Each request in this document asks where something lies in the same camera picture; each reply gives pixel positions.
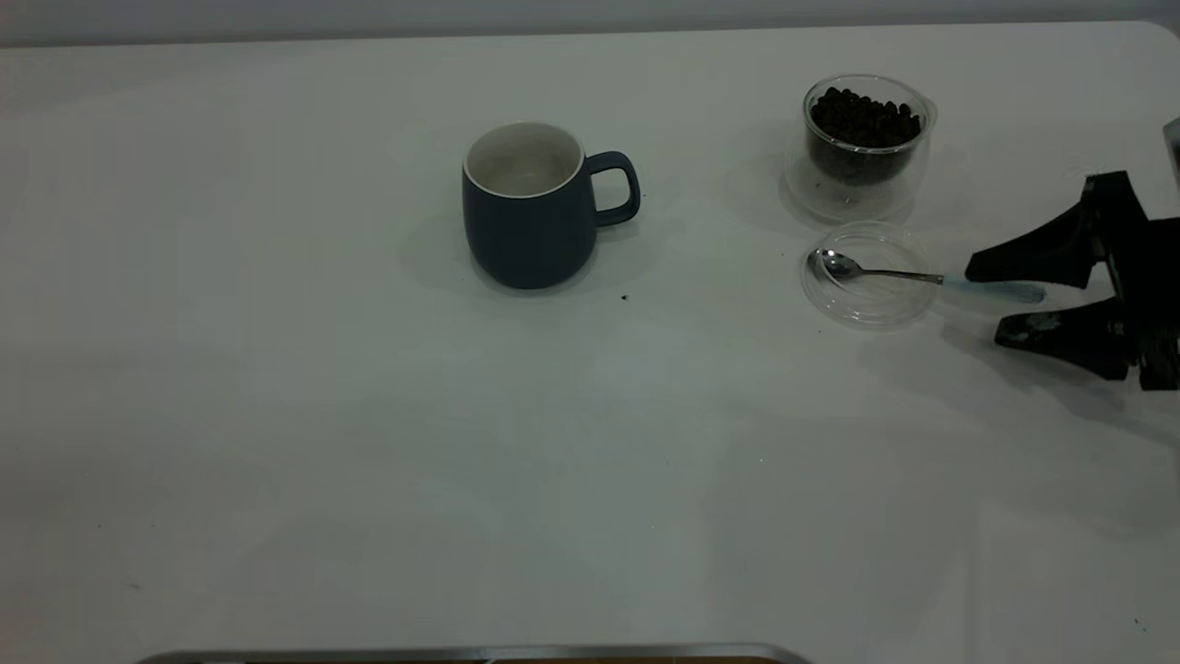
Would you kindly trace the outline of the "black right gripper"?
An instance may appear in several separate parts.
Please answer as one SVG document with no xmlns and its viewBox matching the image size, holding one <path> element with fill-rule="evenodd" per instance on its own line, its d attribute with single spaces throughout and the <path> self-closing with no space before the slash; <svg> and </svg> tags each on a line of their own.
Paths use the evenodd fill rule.
<svg viewBox="0 0 1180 664">
<path fill-rule="evenodd" d="M 996 346 L 1126 381 L 1176 390 L 1176 219 L 1148 219 L 1126 172 L 1092 175 L 1077 205 L 1044 226 L 970 257 L 977 283 L 1030 281 L 1086 289 L 1104 267 L 1114 295 L 1089 305 L 999 318 Z"/>
</svg>

